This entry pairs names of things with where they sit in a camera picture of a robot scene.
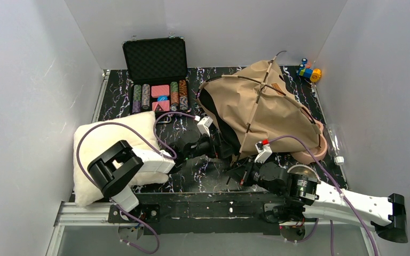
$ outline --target poker chip stack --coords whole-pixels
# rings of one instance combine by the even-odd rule
[[[180,80],[180,110],[188,110],[188,88],[186,87],[186,81]]]
[[[142,86],[136,84],[133,90],[133,109],[132,114],[140,112],[140,101],[142,98]]]
[[[142,109],[148,110],[149,108],[150,108],[150,85],[144,84],[142,86]]]
[[[179,98],[178,98],[178,83],[172,82],[170,83],[170,110],[177,111]]]

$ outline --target clear plastic bottle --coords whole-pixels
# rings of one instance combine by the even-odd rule
[[[327,134],[325,134],[328,140],[328,152],[336,165],[343,165],[345,163],[345,144],[342,138],[342,129],[337,124],[326,125]]]

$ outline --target tan fabric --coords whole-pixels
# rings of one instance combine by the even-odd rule
[[[285,82],[279,77],[282,76],[279,66],[270,66],[273,62],[274,60],[256,62],[233,76],[222,76],[211,82],[204,82],[199,87],[211,95],[218,115],[235,131],[241,143],[241,157],[256,154],[255,143],[281,135],[294,135],[304,141],[309,148],[315,148],[319,144],[321,132],[318,126],[311,123],[310,117],[301,109],[303,106],[287,91]],[[266,84],[280,89],[286,95],[267,86],[262,89],[263,83],[238,77],[248,77],[263,82],[269,68]],[[262,93],[256,104],[261,89]],[[214,115],[203,107],[200,98],[198,103],[213,118]],[[291,138],[272,143],[271,149],[273,152],[304,150],[299,142]]]

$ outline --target poker chip case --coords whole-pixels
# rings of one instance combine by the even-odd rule
[[[122,46],[133,81],[129,115],[189,109],[186,45],[182,37],[131,40]]]

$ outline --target open case lid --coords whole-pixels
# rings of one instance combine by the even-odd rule
[[[123,53],[135,83],[185,79],[188,72],[186,46],[181,37],[126,41]]]

